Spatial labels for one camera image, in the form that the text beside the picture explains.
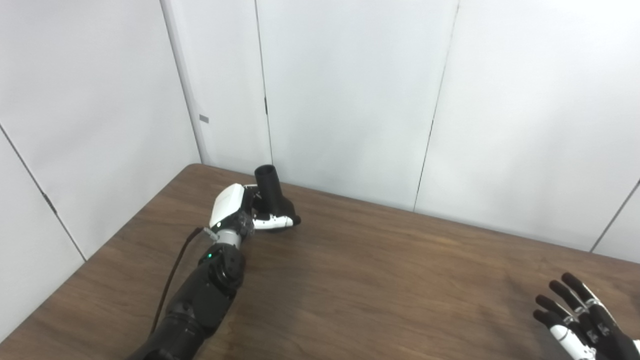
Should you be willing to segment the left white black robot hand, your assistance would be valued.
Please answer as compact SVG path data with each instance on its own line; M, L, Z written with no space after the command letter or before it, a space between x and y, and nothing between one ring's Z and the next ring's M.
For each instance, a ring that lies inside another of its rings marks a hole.
M285 230L301 222L279 185L233 183L215 198L208 229L216 237L232 231L245 239L256 231Z

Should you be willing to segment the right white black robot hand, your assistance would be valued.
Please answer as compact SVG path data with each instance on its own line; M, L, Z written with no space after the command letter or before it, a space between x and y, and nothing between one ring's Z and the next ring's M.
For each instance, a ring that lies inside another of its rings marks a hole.
M532 316L544 325L572 360L638 360L639 340L627 335L598 296L570 272L549 289L565 306L538 294Z

